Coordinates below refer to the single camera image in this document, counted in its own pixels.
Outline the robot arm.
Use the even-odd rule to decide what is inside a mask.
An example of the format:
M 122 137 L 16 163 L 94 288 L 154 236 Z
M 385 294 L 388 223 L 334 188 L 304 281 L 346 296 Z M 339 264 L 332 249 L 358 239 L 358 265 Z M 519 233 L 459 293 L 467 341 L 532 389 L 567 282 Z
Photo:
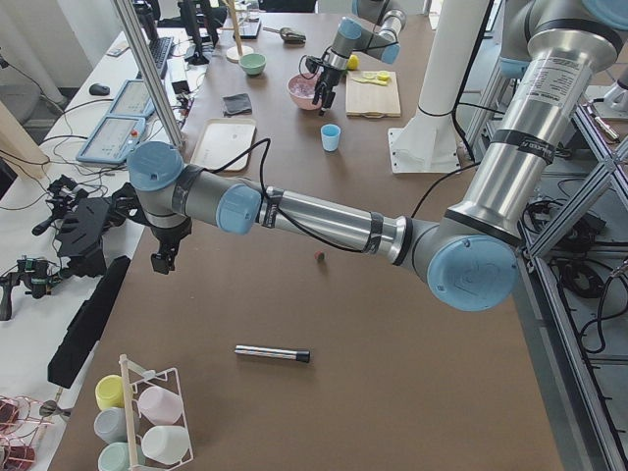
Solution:
M 373 26 L 343 17 L 332 45 L 320 57 L 305 57 L 307 71 L 317 77 L 312 104 L 320 105 L 320 116 L 332 107 L 335 87 L 348 71 L 351 54 L 362 52 L 392 64 L 400 50 L 398 36 L 406 25 L 406 14 L 397 1 L 353 1 L 352 13 Z
M 242 175 L 185 160 L 177 148 L 145 142 L 128 158 L 140 213 L 160 242 L 146 291 L 156 300 L 191 296 L 216 306 L 278 303 L 304 288 L 323 295 L 305 262 L 320 243 L 340 250 L 335 282 L 371 281 L 371 266 L 349 269 L 355 254 L 380 255 L 462 311 L 503 302 L 517 279 L 517 220 L 591 77 L 612 65 L 626 36 L 610 20 L 613 2 L 512 4 L 504 37 L 524 54 L 524 75 L 477 172 L 458 183 L 434 222 L 408 214 L 411 186 L 456 169 L 444 151 L 450 106 L 483 29 L 482 4 L 450 1 L 431 46 L 403 43 L 401 80 L 424 77 L 408 124 L 386 130 L 323 105 L 300 112 L 288 101 L 296 57 L 269 48 L 271 69 L 252 84 L 262 133 L 260 161 Z

